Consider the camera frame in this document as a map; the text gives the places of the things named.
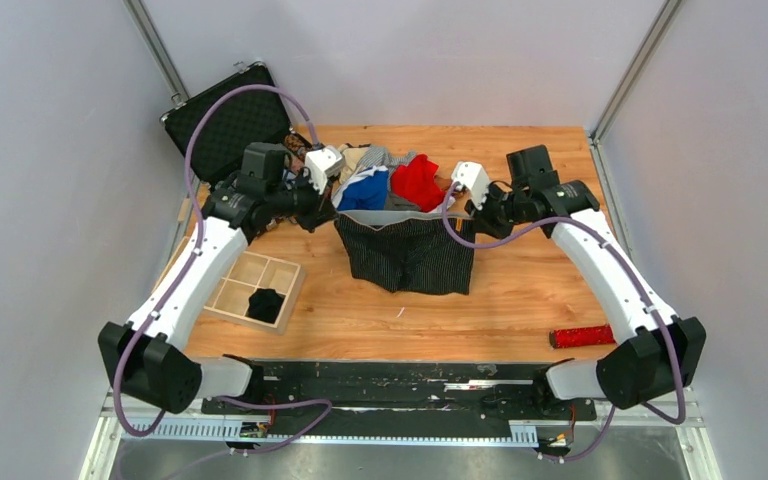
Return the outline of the black pinstriped underwear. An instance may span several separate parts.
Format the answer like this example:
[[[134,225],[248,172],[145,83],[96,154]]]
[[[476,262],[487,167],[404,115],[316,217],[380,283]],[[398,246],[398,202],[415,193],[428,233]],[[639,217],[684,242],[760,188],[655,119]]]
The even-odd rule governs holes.
[[[353,278],[390,293],[470,293],[475,251],[473,222],[437,213],[353,210],[339,213],[335,229]]]

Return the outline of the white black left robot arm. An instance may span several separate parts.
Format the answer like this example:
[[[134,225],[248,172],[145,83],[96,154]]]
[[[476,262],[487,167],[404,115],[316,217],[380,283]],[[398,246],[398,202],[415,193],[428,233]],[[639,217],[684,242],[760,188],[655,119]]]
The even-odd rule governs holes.
[[[305,155],[301,171],[284,179],[288,151],[277,144],[249,145],[239,170],[207,197],[194,236],[150,297],[122,324],[102,327],[98,345],[114,390],[164,413],[178,414],[199,398],[227,395],[243,413],[258,411],[266,386],[238,358],[193,360],[184,349],[207,301],[246,248],[280,218],[293,217],[313,231],[334,209],[330,187],[344,165],[333,146]]]

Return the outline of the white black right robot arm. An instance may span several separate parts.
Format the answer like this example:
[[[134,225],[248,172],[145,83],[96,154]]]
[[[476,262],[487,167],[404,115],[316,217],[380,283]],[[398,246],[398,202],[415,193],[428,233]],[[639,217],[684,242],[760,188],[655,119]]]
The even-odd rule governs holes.
[[[622,250],[590,188],[563,181],[544,145],[508,154],[511,180],[493,181],[475,162],[460,162],[451,180],[466,190],[466,211],[480,233],[501,246],[540,229],[572,261],[605,312],[616,343],[598,360],[567,360],[539,374],[531,403],[556,417],[574,399],[603,399],[618,409],[649,406],[693,380],[706,330],[681,317],[648,284]]]

